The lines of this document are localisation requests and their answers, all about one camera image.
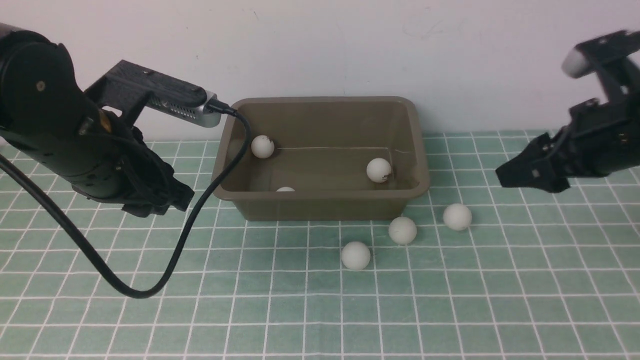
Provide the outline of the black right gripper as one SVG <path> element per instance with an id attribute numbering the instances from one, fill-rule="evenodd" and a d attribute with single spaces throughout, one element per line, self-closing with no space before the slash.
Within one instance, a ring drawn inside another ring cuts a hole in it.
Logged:
<path id="1" fill-rule="evenodd" d="M 639 166 L 639 98 L 585 101 L 569 114 L 558 150 L 559 137 L 544 132 L 495 169 L 501 187 L 558 194 L 570 188 L 568 178 L 604 178 Z"/>

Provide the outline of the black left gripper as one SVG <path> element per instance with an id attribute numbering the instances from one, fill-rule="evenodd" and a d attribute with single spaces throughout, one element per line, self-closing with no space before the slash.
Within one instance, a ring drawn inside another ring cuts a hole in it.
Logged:
<path id="1" fill-rule="evenodd" d="M 185 212 L 195 194 L 114 112 L 55 121 L 55 173 L 83 196 L 139 218 Z"/>

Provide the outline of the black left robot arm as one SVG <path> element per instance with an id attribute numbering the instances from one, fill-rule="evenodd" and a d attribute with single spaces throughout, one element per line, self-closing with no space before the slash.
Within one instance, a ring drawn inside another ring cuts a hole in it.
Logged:
<path id="1" fill-rule="evenodd" d="M 1 25 L 1 136 L 72 189 L 137 217 L 185 211 L 194 191 L 144 142 L 135 121 L 167 101 L 198 106 L 206 92 L 121 60 L 87 89 L 63 44 Z"/>

